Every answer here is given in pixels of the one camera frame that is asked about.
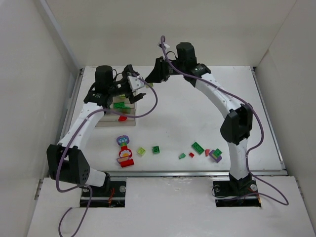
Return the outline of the small red lego piece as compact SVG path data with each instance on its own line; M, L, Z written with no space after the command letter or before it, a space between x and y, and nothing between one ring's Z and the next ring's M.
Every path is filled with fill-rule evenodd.
M126 121L126 120L127 120L127 117L125 117L125 116L120 116L118 118L118 121L120 121L120 122L123 122L123 121Z

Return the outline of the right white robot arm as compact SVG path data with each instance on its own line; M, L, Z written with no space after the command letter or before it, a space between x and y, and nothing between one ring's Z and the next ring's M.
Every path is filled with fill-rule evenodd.
M170 76L182 75L194 88L203 93L224 118L220 133L229 147L230 179L237 181L247 179L249 171L245 159L253 122L250 106L224 92L211 70L197 62L195 49L191 43L179 43L176 46L177 57L174 60L167 58L168 44L163 42L158 46L162 49L163 56L156 59L154 69L145 81L161 83L167 81Z

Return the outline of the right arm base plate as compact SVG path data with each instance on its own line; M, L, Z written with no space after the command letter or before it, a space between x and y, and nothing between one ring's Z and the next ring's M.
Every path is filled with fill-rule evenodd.
M213 180L212 195L216 207L261 207L257 184L252 177L241 181Z

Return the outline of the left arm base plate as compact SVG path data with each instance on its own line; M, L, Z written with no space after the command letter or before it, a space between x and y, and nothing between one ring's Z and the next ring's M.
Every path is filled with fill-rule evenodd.
M114 178L107 172L92 172L82 189L80 207L125 207L126 179Z

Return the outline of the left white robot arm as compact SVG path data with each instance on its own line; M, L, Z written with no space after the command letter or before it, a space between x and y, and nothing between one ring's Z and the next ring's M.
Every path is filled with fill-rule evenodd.
M56 188L60 182L74 184L77 188L94 186L107 188L110 182L108 173L92 168L83 154L88 139L101 118L107 114L122 113L112 109L113 98L120 95L134 104L144 97L135 91L144 87L144 79L132 65L123 69L122 78L113 76L114 69L103 65L95 69L95 81L83 100L79 116L65 136L56 144L49 145L46 151L50 177L55 180Z

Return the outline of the green L-shaped lego block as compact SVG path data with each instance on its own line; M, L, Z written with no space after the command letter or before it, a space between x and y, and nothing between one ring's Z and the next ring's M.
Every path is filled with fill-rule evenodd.
M134 108L131 108L129 106L124 106L122 109L121 109L121 112L123 114L132 114L135 112L135 109Z

